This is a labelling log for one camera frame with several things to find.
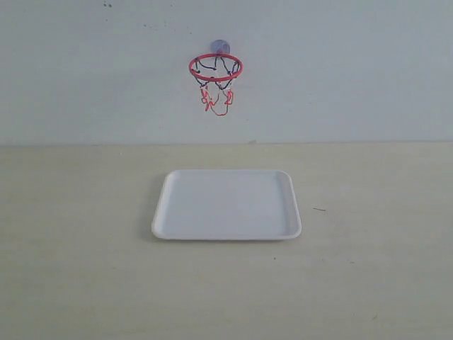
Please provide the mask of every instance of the wall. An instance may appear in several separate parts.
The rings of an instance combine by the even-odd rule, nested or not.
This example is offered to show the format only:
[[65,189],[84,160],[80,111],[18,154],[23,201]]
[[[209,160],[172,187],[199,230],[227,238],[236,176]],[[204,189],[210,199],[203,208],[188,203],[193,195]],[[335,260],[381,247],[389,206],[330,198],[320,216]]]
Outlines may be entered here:
[[[0,145],[453,139],[452,18],[450,0],[1,0]],[[224,118],[187,66],[218,38],[245,64]]]

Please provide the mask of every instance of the square plate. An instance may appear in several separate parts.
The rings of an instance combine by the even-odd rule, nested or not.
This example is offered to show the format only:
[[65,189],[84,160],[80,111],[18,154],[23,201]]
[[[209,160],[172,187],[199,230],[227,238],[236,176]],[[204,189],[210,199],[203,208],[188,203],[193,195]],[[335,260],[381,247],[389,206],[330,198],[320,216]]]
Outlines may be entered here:
[[280,240],[302,224],[291,177],[276,170],[176,170],[151,228],[161,239]]

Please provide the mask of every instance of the white tray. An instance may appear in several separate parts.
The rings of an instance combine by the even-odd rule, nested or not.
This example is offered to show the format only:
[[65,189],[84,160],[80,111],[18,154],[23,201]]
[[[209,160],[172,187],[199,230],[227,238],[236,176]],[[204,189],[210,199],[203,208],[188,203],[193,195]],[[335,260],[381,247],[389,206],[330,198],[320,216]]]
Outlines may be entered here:
[[273,170],[167,175],[152,232],[162,239],[292,239],[302,225],[291,178]]

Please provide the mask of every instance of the red hoop ring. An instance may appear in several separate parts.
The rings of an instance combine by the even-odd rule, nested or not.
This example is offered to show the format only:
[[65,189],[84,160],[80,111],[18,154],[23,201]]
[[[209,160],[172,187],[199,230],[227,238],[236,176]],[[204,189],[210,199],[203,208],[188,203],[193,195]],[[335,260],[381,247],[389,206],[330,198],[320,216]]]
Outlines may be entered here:
[[[206,59],[206,58],[213,58],[213,57],[223,57],[223,58],[234,60],[235,62],[237,62],[239,64],[239,69],[236,72],[234,72],[231,76],[223,76],[223,77],[220,77],[220,78],[215,78],[215,77],[210,77],[210,76],[201,76],[192,68],[192,66],[197,61],[203,60],[203,59]],[[206,55],[199,55],[198,57],[194,58],[192,61],[189,62],[189,71],[190,71],[190,73],[195,78],[198,78],[198,79],[204,80],[204,81],[228,81],[228,80],[232,80],[232,79],[235,79],[235,78],[239,77],[239,75],[242,73],[242,69],[243,69],[242,61],[239,60],[238,58],[236,58],[235,56],[228,55],[226,53],[208,53]]]

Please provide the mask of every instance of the basketball hoop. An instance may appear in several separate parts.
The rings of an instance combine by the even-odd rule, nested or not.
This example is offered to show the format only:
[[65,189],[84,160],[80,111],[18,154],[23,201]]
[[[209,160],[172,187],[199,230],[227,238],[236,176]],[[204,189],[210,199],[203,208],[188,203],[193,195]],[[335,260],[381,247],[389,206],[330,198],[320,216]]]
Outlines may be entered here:
[[223,52],[200,55],[190,61],[189,71],[200,85],[201,102],[205,105],[205,111],[210,109],[219,116],[228,113],[228,107],[234,98],[231,87],[242,69],[241,60]]

